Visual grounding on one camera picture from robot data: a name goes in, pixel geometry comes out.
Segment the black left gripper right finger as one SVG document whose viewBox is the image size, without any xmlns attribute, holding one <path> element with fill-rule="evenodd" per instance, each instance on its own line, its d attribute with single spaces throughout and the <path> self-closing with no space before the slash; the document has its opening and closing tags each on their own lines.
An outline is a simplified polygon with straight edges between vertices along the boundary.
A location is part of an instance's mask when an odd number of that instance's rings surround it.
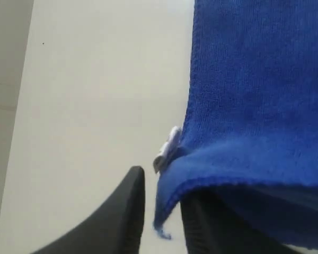
<svg viewBox="0 0 318 254">
<path fill-rule="evenodd" d="M 208 190 L 187 194 L 180 207 L 188 253 L 297 253 L 253 229 Z"/>
</svg>

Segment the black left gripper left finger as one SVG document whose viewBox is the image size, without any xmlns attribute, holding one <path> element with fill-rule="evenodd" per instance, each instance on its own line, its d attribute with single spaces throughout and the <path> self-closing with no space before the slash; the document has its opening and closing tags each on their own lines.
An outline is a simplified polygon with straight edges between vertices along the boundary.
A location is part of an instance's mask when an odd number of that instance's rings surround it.
<svg viewBox="0 0 318 254">
<path fill-rule="evenodd" d="M 145 173 L 133 166 L 86 220 L 37 253 L 139 253 L 145 218 Z"/>
</svg>

